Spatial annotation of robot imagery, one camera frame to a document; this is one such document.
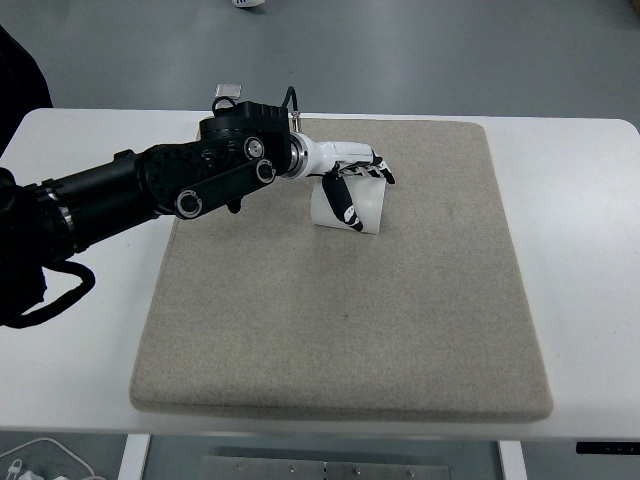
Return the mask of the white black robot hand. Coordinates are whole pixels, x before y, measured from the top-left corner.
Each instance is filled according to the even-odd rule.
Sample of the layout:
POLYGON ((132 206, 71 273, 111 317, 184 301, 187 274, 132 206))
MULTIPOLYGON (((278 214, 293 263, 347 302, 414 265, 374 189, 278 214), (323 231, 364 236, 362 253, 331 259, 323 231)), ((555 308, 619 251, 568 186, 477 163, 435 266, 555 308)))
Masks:
POLYGON ((321 185, 334 216, 344 225, 361 232, 363 223, 343 177, 371 176, 394 185, 395 178, 382 157, 356 142, 315 142, 302 133, 291 134, 291 162, 284 173, 288 179, 322 176, 321 185), (325 175, 338 166, 338 176, 325 175))

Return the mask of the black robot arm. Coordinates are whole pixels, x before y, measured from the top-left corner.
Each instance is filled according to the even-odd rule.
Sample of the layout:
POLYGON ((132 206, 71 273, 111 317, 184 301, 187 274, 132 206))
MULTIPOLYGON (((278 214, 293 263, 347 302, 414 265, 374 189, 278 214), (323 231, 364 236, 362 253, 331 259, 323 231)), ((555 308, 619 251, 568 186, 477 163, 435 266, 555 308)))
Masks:
POLYGON ((39 284, 43 268, 160 215, 194 219, 222 206, 236 213, 243 197, 278 176, 321 178, 334 214, 359 231, 363 225, 346 177, 395 181, 366 144, 316 143, 303 136, 286 105, 214 107, 199 134, 188 143, 125 150, 109 163, 41 184, 21 187, 3 169, 2 278, 39 284))

